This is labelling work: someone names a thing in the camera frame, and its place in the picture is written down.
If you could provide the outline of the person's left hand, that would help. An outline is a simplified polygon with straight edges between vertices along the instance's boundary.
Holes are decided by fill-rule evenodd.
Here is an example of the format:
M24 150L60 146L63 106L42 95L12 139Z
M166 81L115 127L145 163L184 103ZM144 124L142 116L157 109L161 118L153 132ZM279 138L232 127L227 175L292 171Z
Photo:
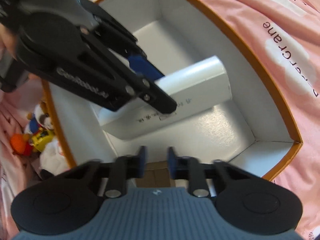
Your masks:
M8 52L14 59L16 59L16 40L16 35L3 24L0 24L1 57L3 57L5 52Z

